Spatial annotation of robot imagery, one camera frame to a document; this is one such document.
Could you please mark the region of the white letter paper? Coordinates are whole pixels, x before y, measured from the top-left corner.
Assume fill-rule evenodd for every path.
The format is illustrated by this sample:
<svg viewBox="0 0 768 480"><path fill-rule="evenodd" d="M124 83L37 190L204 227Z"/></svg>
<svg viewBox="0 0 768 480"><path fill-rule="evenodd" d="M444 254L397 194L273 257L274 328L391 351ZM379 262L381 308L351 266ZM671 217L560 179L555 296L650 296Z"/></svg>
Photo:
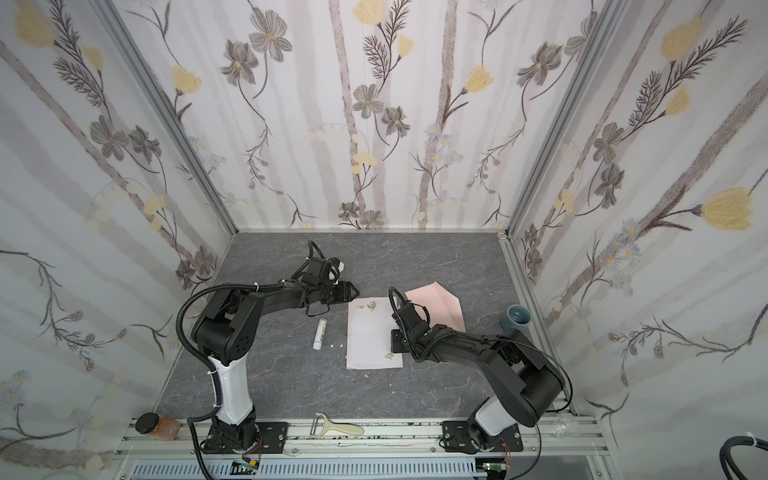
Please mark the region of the white letter paper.
<svg viewBox="0 0 768 480"><path fill-rule="evenodd" d="M396 328L387 297L357 298L348 304L348 370L381 370L403 367L402 355L391 347Z"/></svg>

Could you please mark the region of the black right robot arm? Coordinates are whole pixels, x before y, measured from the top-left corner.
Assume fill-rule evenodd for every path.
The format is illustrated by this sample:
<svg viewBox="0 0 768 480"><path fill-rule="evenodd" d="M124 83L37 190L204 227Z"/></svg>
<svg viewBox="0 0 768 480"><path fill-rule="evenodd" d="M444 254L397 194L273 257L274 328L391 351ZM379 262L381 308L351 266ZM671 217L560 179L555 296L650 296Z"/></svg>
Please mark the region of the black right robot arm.
<svg viewBox="0 0 768 480"><path fill-rule="evenodd" d="M465 421L443 428L441 447L451 453L491 451L515 425L535 427L569 382L556 361L522 332L475 335L433 323L426 307L392 288L389 303L396 328L391 343L417 363L458 363L477 368L493 395Z"/></svg>

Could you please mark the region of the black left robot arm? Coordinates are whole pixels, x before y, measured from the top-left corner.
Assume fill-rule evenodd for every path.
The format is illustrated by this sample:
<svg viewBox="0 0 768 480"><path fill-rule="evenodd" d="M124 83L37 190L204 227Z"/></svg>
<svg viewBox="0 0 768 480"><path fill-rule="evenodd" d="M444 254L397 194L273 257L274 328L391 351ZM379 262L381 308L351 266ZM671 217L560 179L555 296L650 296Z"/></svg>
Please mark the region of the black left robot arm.
<svg viewBox="0 0 768 480"><path fill-rule="evenodd" d="M186 420L196 455L246 453L258 447L263 434L248 390L246 357L261 318L355 300L360 291L341 278L341 270L337 258L308 258L288 279L215 285L182 305L175 320L179 341L206 367L214 389L212 410Z"/></svg>

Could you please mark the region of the pink paper envelope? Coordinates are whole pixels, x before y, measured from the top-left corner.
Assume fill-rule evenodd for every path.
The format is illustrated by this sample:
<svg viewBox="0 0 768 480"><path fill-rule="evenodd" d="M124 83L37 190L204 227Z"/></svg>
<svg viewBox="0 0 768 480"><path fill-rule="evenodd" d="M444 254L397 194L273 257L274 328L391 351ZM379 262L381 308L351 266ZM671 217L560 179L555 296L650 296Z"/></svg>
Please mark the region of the pink paper envelope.
<svg viewBox="0 0 768 480"><path fill-rule="evenodd" d="M426 308L431 324L443 324L459 332L466 326L459 299L437 282L406 292L413 303Z"/></svg>

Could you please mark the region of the white glue stick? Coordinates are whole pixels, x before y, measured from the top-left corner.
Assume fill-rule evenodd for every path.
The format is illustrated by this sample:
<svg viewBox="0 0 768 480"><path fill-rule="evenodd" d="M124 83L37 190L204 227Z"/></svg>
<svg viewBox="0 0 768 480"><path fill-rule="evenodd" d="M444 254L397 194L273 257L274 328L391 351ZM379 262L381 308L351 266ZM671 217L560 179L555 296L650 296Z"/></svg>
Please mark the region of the white glue stick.
<svg viewBox="0 0 768 480"><path fill-rule="evenodd" d="M326 318L320 318L318 320L315 336L313 339L312 348L316 351L319 351L323 347L325 333L327 330L327 324L328 320Z"/></svg>

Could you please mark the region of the cream vegetable peeler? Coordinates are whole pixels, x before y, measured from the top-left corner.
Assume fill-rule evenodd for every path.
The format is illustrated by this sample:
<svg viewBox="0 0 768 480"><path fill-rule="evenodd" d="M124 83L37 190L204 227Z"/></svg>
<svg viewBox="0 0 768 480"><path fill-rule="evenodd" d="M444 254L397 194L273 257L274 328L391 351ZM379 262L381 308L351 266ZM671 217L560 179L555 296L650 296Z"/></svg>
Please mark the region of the cream vegetable peeler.
<svg viewBox="0 0 768 480"><path fill-rule="evenodd" d="M360 425L334 422L325 413L317 412L313 418L309 436L311 438L320 438L328 433L361 437L365 433L365 430Z"/></svg>

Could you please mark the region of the teal ceramic cup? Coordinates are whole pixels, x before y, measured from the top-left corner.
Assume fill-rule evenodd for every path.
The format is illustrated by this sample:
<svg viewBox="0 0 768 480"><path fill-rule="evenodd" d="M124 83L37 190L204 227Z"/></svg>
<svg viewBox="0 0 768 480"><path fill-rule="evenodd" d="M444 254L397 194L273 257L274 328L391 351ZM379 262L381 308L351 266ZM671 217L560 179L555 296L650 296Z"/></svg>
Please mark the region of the teal ceramic cup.
<svg viewBox="0 0 768 480"><path fill-rule="evenodd" d="M530 324L531 313L521 304L510 305L500 320L500 326L503 331L517 330L525 335L529 334Z"/></svg>

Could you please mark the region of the small clear glass cup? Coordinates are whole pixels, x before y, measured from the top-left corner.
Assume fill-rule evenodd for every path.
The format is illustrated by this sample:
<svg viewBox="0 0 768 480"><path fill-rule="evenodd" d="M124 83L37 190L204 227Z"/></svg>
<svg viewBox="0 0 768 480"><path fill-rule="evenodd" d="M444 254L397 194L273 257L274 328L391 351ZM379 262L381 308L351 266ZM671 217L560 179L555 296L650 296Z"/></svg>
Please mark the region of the small clear glass cup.
<svg viewBox="0 0 768 480"><path fill-rule="evenodd" d="M559 416L552 423L552 433L559 439L578 437L579 422L572 415Z"/></svg>

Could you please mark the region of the amber jar with black lid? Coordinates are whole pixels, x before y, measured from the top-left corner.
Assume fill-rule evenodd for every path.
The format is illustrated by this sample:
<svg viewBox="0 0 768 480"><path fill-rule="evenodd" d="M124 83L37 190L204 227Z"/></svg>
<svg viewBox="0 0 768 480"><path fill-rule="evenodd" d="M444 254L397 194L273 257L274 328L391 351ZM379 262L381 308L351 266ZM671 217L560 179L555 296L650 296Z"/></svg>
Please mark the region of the amber jar with black lid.
<svg viewBox="0 0 768 480"><path fill-rule="evenodd" d="M142 414L135 422L134 429L142 435L172 441L178 436L181 423L171 417L155 412Z"/></svg>

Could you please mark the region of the aluminium mounting rail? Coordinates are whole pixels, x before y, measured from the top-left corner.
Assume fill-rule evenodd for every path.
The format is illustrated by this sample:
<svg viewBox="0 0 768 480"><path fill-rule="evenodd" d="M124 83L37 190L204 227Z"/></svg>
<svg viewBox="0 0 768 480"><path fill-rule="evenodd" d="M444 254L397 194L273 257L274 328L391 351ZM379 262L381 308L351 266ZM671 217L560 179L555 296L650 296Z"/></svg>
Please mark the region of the aluminium mounting rail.
<svg viewBox="0 0 768 480"><path fill-rule="evenodd" d="M608 439L598 422L576 416L579 436L556 438L542 418L529 428L513 426L491 451L451 453L440 444L456 418L355 419L361 437L309 436L311 419L291 419L285 429L271 419L265 444L247 458L207 454L216 479L617 479Z"/></svg>

